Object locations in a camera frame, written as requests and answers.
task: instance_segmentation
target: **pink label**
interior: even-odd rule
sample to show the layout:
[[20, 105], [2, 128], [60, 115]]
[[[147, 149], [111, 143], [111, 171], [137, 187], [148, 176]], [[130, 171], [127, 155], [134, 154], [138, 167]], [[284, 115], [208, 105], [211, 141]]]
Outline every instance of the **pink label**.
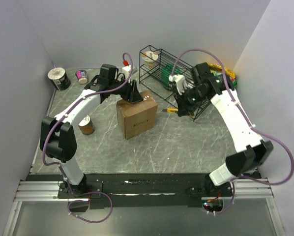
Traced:
[[81, 78], [86, 78], [86, 71], [79, 70], [76, 72], [77, 79], [80, 80]]

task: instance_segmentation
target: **green sponge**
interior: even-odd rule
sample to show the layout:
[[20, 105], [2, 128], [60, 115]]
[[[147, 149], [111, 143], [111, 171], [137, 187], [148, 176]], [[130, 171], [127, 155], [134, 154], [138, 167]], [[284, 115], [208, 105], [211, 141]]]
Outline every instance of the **green sponge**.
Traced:
[[[173, 64], [167, 63], [167, 64], [165, 64], [165, 66], [162, 67], [162, 70], [161, 70], [162, 86], [167, 90], [171, 89], [169, 87], [169, 76], [171, 75], [172, 68], [173, 68]], [[175, 68], [175, 74], [181, 74], [181, 70], [177, 66]]]

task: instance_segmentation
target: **black wire rack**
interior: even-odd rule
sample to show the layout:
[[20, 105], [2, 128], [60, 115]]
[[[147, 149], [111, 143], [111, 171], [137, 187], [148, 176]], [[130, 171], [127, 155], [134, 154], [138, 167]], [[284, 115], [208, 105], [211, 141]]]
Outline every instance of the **black wire rack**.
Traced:
[[[144, 53], [146, 51], [157, 53], [158, 59], [154, 60], [153, 58], [149, 57], [148, 55]], [[143, 55], [153, 61], [152, 67], [149, 67], [148, 65], [145, 64], [144, 60], [142, 59]], [[169, 96], [163, 97], [161, 94], [149, 88], [146, 85], [146, 83], [144, 83], [144, 80], [147, 79], [148, 77], [152, 77], [153, 79], [159, 82], [159, 85], [163, 86], [164, 82], [163, 80], [161, 80], [161, 76], [163, 75], [162, 74], [163, 67], [167, 66], [168, 64], [173, 65], [176, 59], [177, 57], [172, 55], [171, 53], [168, 53], [167, 51], [163, 49], [157, 49], [151, 45], [148, 45], [139, 51], [139, 83], [145, 86], [147, 89], [149, 89], [153, 93], [155, 93], [157, 96], [161, 97], [163, 100], [165, 100], [166, 102], [168, 102], [170, 105], [172, 105], [175, 108], [177, 108], [176, 105], [170, 102], [170, 98], [172, 97], [172, 95], [174, 95], [177, 92], [177, 90], [175, 89], [174, 86], [172, 86], [172, 84], [169, 84], [169, 87], [167, 89], [171, 91], [171, 94]], [[177, 63], [177, 67], [179, 67], [179, 74], [184, 75], [187, 84], [190, 87], [192, 87], [193, 80], [192, 80], [192, 75], [190, 72], [190, 69], [192, 68], [192, 66], [182, 60], [179, 60], [179, 62]], [[209, 105], [210, 105], [209, 100], [204, 100], [203, 102], [201, 102], [198, 105], [198, 109], [196, 113], [194, 114], [193, 117], [191, 117], [193, 121], [195, 121]]]

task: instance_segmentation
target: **floor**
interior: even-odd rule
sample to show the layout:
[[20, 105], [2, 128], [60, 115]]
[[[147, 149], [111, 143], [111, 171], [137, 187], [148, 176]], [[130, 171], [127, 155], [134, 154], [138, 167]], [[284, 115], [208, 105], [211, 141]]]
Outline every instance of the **floor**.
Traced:
[[[75, 72], [69, 69], [67, 75], [72, 85], [57, 91], [54, 97], [51, 117], [63, 111], [84, 86], [77, 82]], [[88, 69], [88, 78], [93, 78], [99, 69]], [[144, 83], [157, 93], [166, 96], [160, 83], [149, 77]], [[146, 88], [138, 85], [139, 91]], [[86, 136], [80, 130], [77, 138], [76, 158], [85, 173], [209, 173], [223, 164], [226, 156], [235, 153], [230, 133], [218, 111], [210, 105], [193, 122], [190, 117], [179, 118], [162, 109], [169, 104], [153, 94], [158, 103], [155, 126], [131, 139], [124, 139], [118, 126], [116, 102], [120, 96], [112, 95], [89, 114], [95, 132]], [[38, 150], [31, 173], [59, 173], [57, 166], [44, 166], [42, 153]]]

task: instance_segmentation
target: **cardboard box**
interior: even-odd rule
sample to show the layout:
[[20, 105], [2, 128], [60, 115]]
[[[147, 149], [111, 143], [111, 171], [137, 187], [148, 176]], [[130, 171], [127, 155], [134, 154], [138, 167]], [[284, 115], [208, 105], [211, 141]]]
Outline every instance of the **cardboard box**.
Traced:
[[155, 124], [158, 104], [151, 96], [150, 91], [144, 91], [140, 94], [146, 98], [142, 102], [134, 104], [124, 100], [117, 102], [118, 124], [126, 139], [153, 128]]

